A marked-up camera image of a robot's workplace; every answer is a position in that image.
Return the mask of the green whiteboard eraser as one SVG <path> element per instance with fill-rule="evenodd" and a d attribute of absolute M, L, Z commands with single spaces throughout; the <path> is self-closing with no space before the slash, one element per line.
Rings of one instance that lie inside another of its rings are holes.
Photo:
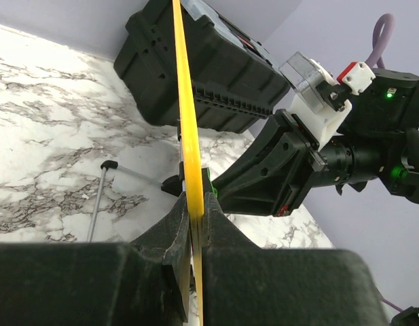
<path fill-rule="evenodd" d="M 202 186 L 203 194 L 213 193 L 216 198 L 218 197 L 218 191 L 211 180 L 211 172 L 209 168 L 202 168 Z"/>

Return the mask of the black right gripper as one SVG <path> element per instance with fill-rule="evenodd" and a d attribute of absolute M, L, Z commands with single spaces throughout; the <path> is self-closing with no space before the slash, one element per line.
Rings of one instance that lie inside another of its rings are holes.
<path fill-rule="evenodd" d="M 224 213 L 284 217 L 328 169 L 318 139 L 296 113 L 278 110 L 250 147 L 214 180 Z"/>

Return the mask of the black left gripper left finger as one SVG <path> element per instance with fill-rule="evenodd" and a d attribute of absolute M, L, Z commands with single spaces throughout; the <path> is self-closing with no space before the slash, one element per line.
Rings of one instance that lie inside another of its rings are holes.
<path fill-rule="evenodd" d="M 132 242 L 0 244 L 0 325 L 182 325 L 187 203 Z"/>

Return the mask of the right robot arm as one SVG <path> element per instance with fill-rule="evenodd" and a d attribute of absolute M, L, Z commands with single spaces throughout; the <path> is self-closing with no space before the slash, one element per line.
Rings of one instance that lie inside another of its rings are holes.
<path fill-rule="evenodd" d="M 290 214 L 315 187 L 362 191 L 379 179 L 394 196 L 419 204 L 419 77 L 376 69 L 366 91 L 323 88 L 352 110 L 320 147 L 302 118 L 281 109 L 251 146 L 213 181 L 226 213 Z"/>

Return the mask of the yellow framed whiteboard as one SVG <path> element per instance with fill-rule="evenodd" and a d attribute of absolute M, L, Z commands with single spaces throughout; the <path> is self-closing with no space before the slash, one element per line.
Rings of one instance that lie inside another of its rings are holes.
<path fill-rule="evenodd" d="M 185 193 L 192 235 L 194 273 L 198 297 L 199 323 L 204 324 L 203 317 L 203 283 L 202 283 L 202 218 L 204 216 L 204 197 L 202 165 L 196 110 L 192 92 L 192 81 L 189 72 L 187 47 L 181 3 L 172 2 L 175 31 L 175 52 L 177 62 L 177 80 L 179 95 L 179 112 L 181 124 L 181 147 L 185 173 Z"/>

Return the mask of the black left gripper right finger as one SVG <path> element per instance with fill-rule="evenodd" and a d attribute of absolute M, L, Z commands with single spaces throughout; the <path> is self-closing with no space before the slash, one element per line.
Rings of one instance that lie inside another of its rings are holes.
<path fill-rule="evenodd" d="M 386 325 L 366 263 L 339 249 L 262 249 L 204 197 L 205 325 Z"/>

